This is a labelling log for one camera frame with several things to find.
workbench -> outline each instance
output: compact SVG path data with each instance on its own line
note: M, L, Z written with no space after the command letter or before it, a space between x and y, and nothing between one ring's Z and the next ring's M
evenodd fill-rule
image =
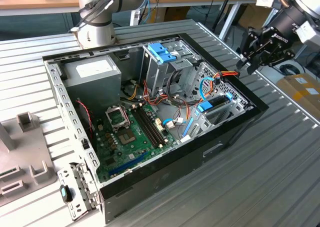
M212 0L159 0L158 8L181 6L209 6ZM213 5L221 5L225 0L214 0ZM229 0L232 5L228 18L221 30L224 40L228 30L242 4L255 3L256 0ZM156 0L150 0L150 8L156 6ZM16 15L37 15L78 12L79 0L0 0L0 17ZM138 10L131 11L130 25L138 25Z
M239 56L193 20L116 28L120 43L187 33L223 66ZM71 34L0 42L0 121L39 116L60 170L78 156L70 146L42 56L79 50ZM111 227L316 227L320 222L319 122L258 71L240 80L269 109L233 146L114 220ZM0 207L0 226L102 227L92 211L73 223L59 182Z

gray plastic holder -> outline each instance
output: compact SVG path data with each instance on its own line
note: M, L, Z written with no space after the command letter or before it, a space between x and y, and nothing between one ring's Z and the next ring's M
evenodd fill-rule
M0 206L41 189L55 175L39 119L30 112L0 123Z

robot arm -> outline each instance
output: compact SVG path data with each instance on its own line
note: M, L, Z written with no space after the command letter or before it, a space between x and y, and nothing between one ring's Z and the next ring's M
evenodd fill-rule
M273 67L292 59L295 53L290 48L296 41L320 47L319 0L280 1L282 9L268 25L260 30L249 28L243 34L239 70L249 62L251 75L259 66Z
M80 23L71 29L76 32L83 48L106 46L116 41L112 14L136 10L147 0L79 0Z

blue cable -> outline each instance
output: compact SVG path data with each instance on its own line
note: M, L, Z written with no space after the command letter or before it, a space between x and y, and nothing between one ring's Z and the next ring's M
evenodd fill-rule
M174 119L173 118L167 118L167 119L165 119L163 122L162 122L162 124L163 125L166 125L166 123L168 123L168 122L170 122L170 121L174 121Z
M146 21L149 19L149 16L150 16L150 1L148 0L148 15L146 17L146 19L143 21L143 25L146 23Z
M167 119L165 119L163 122L162 122L162 124L163 125L166 125L166 123L168 123L168 122L170 122L170 121L173 121L174 119L172 119L172 118L167 118Z
M201 80L200 86L199 86L199 92L200 92L201 98L202 98L204 101L206 100L206 97L205 97L204 93L202 92L202 86L203 86L205 80L215 81L215 79L214 79L214 78L211 78L211 77L205 77L205 78L203 78L203 79Z

green motherboard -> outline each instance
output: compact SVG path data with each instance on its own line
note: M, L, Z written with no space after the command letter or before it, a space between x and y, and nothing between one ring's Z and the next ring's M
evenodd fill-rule
M155 145L154 134L146 134L146 132L153 129L150 128L150 125L157 127L157 115L149 104L142 106L140 111L144 111L143 114L148 116L149 127L144 126L145 124L141 126L141 119L133 109L125 110L130 126L118 131L113 132L107 116L93 123L95 128L93 143L100 161L97 175L101 183L177 145L176 140L170 133L158 129L157 133L153 133L159 134L158 136L165 142ZM112 124L118 124L124 120L118 112L112 115Z

